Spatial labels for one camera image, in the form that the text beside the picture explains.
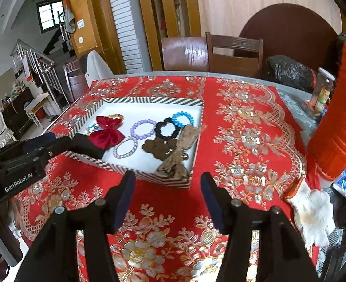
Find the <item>black velvet pouch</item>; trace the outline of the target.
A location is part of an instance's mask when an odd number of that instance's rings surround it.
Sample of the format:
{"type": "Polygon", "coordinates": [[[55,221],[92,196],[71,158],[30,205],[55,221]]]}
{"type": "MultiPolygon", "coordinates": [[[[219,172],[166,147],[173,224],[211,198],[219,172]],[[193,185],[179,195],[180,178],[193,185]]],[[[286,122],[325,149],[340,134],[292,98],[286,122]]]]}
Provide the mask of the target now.
{"type": "Polygon", "coordinates": [[[69,150],[81,155],[87,155],[94,159],[102,159],[105,150],[95,146],[90,140],[89,136],[77,133],[71,139],[69,150]]]}

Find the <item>red satin bow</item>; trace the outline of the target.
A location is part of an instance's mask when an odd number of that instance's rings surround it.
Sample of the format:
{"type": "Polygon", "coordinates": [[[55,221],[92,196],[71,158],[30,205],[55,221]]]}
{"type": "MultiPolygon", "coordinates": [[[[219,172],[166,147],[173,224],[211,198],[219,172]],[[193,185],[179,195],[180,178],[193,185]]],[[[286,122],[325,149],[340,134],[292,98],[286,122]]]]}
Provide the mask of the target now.
{"type": "Polygon", "coordinates": [[[89,135],[89,140],[102,150],[116,146],[125,139],[125,135],[119,131],[123,121],[122,115],[97,116],[96,121],[101,130],[89,135]]]}

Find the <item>brown flower scrunchie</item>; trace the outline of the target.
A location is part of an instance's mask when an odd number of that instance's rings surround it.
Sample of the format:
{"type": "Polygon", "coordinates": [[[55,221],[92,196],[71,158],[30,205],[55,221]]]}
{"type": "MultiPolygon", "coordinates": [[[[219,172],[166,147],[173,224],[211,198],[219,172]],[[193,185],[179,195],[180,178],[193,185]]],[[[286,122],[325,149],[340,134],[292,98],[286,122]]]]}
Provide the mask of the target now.
{"type": "Polygon", "coordinates": [[[152,154],[155,159],[164,161],[176,149],[177,139],[169,139],[165,141],[159,137],[147,139],[142,145],[142,149],[146,153],[152,154]]]}

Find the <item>leopard print bow clip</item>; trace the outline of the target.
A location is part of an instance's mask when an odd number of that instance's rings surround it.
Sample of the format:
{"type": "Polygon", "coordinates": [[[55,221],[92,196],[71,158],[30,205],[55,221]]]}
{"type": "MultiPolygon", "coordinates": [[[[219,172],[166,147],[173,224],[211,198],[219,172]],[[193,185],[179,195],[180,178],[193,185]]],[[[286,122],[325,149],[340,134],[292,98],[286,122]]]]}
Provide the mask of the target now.
{"type": "Polygon", "coordinates": [[[187,168],[183,165],[183,156],[185,151],[192,148],[192,146],[197,142],[201,132],[205,128],[205,125],[200,127],[186,125],[179,134],[176,149],[158,166],[156,174],[159,174],[161,177],[188,180],[190,174],[187,168]]]}

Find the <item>small white side table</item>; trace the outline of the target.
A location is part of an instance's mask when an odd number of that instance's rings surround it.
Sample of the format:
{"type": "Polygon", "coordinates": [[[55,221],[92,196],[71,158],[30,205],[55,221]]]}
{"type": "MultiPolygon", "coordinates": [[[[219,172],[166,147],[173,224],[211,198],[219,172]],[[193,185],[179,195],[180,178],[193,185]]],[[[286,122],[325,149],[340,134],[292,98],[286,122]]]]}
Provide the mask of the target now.
{"type": "Polygon", "coordinates": [[[37,127],[40,127],[42,129],[43,126],[39,118],[37,117],[36,113],[39,109],[42,108],[44,104],[46,104],[46,102],[48,102],[48,100],[49,94],[45,92],[43,94],[37,95],[37,97],[24,108],[28,118],[31,119],[37,127]]]}

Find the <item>white jacket on chair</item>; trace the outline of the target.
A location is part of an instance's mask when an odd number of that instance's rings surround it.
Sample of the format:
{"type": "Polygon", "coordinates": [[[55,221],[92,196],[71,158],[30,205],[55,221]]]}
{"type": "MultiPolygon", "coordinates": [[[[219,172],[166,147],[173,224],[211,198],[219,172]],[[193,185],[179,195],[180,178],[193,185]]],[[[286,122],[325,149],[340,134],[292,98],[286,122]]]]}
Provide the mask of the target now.
{"type": "Polygon", "coordinates": [[[88,87],[91,87],[93,82],[106,80],[114,76],[105,60],[95,50],[79,58],[79,67],[85,76],[88,87]]]}

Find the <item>metal stair railing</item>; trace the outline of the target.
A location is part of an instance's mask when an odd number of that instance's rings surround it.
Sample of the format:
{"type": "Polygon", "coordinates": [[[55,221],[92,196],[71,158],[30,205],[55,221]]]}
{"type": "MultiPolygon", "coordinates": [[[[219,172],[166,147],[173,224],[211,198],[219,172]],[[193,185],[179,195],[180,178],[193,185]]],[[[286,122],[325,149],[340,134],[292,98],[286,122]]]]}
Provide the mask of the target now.
{"type": "Polygon", "coordinates": [[[21,71],[26,57],[37,87],[49,92],[61,109],[73,103],[64,65],[75,59],[75,52],[63,30],[64,24],[61,22],[41,30],[40,15],[34,8],[19,11],[12,30],[17,27],[21,30],[21,37],[10,54],[17,71],[21,71]]]}

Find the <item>striped white tray box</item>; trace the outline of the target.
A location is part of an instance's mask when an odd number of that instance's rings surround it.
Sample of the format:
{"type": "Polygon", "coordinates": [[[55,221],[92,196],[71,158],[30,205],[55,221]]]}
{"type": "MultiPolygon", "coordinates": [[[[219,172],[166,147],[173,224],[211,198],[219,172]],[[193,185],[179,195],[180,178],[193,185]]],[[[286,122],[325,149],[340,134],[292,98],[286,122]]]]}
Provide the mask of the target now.
{"type": "Polygon", "coordinates": [[[156,174],[161,161],[142,149],[147,139],[160,136],[162,139],[178,139],[183,127],[202,125],[204,101],[189,98],[158,98],[158,97],[126,97],[103,98],[95,101],[84,110],[84,115],[76,117],[68,133],[91,134],[100,127],[97,116],[122,115],[119,131],[125,135],[120,144],[105,151],[102,159],[94,159],[71,151],[65,155],[79,162],[92,165],[119,174],[131,170],[140,180],[157,183],[169,187],[190,188],[193,166],[196,159],[197,145],[185,151],[183,165],[187,168],[190,178],[180,180],[161,177],[156,174]]]}

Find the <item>red floral tablecloth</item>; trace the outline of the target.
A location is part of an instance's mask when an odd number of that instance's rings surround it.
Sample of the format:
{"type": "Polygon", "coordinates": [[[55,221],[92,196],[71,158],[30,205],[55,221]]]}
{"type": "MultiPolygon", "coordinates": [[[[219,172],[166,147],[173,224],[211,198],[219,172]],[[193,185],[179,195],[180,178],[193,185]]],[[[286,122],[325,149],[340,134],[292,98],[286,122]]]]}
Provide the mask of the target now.
{"type": "Polygon", "coordinates": [[[208,171],[232,197],[267,210],[281,207],[304,172],[300,127],[274,87],[200,76],[139,76],[95,82],[52,126],[66,135],[104,98],[157,96],[204,102],[204,130],[191,186],[136,182],[126,220],[109,238],[121,281],[212,281],[227,238],[215,229],[200,176],[208,171]]]}

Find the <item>stack of red cups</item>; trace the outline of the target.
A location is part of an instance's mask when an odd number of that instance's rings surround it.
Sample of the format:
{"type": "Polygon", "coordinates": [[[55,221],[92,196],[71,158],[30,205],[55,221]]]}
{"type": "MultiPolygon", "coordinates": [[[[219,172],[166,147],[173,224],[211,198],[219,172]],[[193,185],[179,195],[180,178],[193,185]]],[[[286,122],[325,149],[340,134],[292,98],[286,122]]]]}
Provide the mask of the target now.
{"type": "Polygon", "coordinates": [[[318,174],[334,181],[346,169],[346,42],[330,105],[307,146],[318,174]]]}

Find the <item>window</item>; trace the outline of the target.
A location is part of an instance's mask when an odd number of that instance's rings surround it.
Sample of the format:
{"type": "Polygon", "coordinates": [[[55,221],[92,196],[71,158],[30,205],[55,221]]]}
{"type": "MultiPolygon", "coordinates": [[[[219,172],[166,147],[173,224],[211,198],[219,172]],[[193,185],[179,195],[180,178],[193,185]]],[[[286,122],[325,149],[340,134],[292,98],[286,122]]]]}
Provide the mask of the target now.
{"type": "Polygon", "coordinates": [[[37,13],[41,33],[51,31],[64,23],[62,0],[47,0],[37,3],[37,13]]]}

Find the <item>clear jar with label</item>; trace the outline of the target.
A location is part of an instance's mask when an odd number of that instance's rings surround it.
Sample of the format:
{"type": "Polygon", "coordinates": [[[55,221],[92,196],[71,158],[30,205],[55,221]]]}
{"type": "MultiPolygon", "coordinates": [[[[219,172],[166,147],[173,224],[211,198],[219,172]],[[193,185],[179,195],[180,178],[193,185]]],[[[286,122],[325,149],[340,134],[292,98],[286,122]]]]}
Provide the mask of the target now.
{"type": "Polygon", "coordinates": [[[332,91],[335,77],[322,67],[318,68],[313,93],[309,101],[309,108],[314,116],[319,116],[327,104],[327,100],[332,91]]]}

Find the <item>wooden chair behind table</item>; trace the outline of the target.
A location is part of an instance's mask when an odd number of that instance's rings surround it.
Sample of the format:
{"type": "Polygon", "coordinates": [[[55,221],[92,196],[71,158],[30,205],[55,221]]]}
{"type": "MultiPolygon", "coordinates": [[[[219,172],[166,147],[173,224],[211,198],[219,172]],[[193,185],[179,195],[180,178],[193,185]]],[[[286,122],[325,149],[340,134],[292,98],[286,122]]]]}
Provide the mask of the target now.
{"type": "Polygon", "coordinates": [[[205,33],[209,71],[256,78],[262,71],[263,39],[205,33]]]}

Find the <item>black plastic bag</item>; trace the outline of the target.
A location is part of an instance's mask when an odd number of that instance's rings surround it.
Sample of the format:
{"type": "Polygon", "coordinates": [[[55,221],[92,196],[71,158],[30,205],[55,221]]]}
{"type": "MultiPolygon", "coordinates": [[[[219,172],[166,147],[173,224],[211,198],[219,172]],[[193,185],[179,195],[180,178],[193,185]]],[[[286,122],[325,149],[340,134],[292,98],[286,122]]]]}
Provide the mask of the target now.
{"type": "Polygon", "coordinates": [[[265,65],[270,81],[301,91],[313,92],[316,73],[311,68],[284,55],[268,57],[265,65]]]}

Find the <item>round dark wooden tabletop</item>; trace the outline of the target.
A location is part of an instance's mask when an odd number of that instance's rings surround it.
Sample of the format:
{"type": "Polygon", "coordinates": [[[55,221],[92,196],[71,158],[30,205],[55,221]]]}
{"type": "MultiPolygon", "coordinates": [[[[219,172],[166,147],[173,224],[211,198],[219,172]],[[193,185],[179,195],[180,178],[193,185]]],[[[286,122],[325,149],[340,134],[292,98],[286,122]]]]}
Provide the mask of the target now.
{"type": "Polygon", "coordinates": [[[262,39],[262,69],[267,59],[284,55],[313,70],[322,67],[331,72],[336,66],[333,52],[338,34],[319,14],[298,4],[268,6],[252,16],[239,35],[262,39]]]}

